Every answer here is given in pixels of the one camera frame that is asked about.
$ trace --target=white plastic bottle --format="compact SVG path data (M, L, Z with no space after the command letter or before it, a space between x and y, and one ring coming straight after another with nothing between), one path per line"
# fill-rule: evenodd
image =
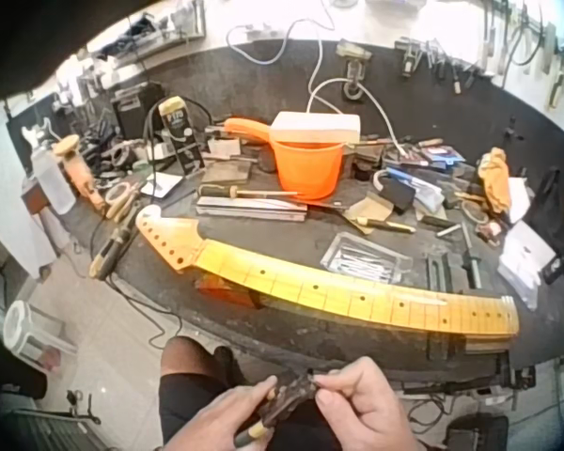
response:
M31 165L39 186L58 214L65 214L75 204L71 187L60 171L53 152L44 144L34 148Z

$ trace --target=person's left hand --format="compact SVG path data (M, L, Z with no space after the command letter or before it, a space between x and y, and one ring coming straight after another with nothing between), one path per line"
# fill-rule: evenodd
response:
M275 376L270 376L254 387L236 387L222 393L180 429L164 451L233 451L238 429L275 387L276 381ZM266 434L241 449L264 451L271 439L272 434Z

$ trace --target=black workbench surface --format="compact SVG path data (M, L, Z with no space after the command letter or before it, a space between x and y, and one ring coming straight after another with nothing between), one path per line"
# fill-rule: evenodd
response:
M197 184L187 180L163 202L163 216L196 217L195 199L185 196ZM251 188L278 188L275 176L254 171ZM351 204L364 197L369 183L342 180L334 199ZM459 210L447 212L448 219L461 221ZM65 227L82 245L89 247L92 230L100 215L86 201L62 217ZM408 212L399 222L416 226L415 216ZM111 222L96 233L98 248L111 233ZM200 217L199 233L261 254L285 259L313 268L338 232L359 233L342 218L323 211L310 210L304 223L284 223L240 218ZM467 288L466 273L459 268L463 251L462 234L444 241L434 237L436 230L419 225L414 235L376 230L368 239L414 258L414 267L404 275L401 284L426 287L424 257L426 254L451 253L454 288ZM481 278L489 294L514 296L520 318L520 333L509 349L512 367L538 364L564 354L564 281L540 288L539 307L531 312L496 272L499 250L494 250L472 233L475 248L482 256ZM498 354L461 355L445 362L430 362L426 357L427 335L385 328L358 320L324 314L306 307L277 301L259 310L224 303L203 296L194 288L198 270L175 273L157 255L142 236L136 236L128 252L117 265L117 275L159 305L179 314L211 334L234 343L265 360L298 368L326 368L361 355L370 355L393 380L401 381L467 381L492 378L498 372Z

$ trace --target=hand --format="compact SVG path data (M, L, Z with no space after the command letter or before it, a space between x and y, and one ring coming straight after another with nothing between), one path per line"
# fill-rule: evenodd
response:
M234 436L261 401L275 387L270 376L254 387L236 387L217 397L201 409L169 441L164 451L233 451ZM245 446L242 451L264 451L272 433Z
M407 415L372 359L361 357L314 379L318 407L343 451L418 449Z

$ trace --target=white floor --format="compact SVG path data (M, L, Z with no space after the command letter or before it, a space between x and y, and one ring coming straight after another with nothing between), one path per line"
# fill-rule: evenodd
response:
M75 255L71 247L66 251L78 272L86 273L89 257L86 254ZM53 265L52 274L36 287L29 301L63 319L67 323L67 335L79 348L76 357L65 356L62 366L49 377L48 394L41 401L41 407L65 411L69 407L65 399L67 390L81 390L85 395L82 410L86 408L87 396L92 394L92 412L102 420L102 426L97 429L109 444L120 449L141 451L160 446L162 437L157 392L161 351L148 344L149 339L158 333L154 326L107 285L80 278L71 262L64 257ZM176 332L177 323L148 310L147 313L166 329L166 336L157 340L157 344L163 345ZM224 343L187 324L184 324L181 334L196 338L208 350ZM285 368L246 354L237 352L237 356L250 381L285 371ZM564 399L564 372L561 385ZM555 404L553 363L547 363L538 367L537 387L519 395L516 412L510 411L510 402L491 411L503 411L514 424ZM406 401L406 411L410 406L411 402ZM489 409L481 408L474 399L460 397L453 414L444 417L421 438L429 444L440 444L445 437L446 426L453 418L485 410ZM421 421L430 421L436 414L436 408L429 405L415 416ZM549 409L511 427L509 449L551 449L560 435L557 409Z

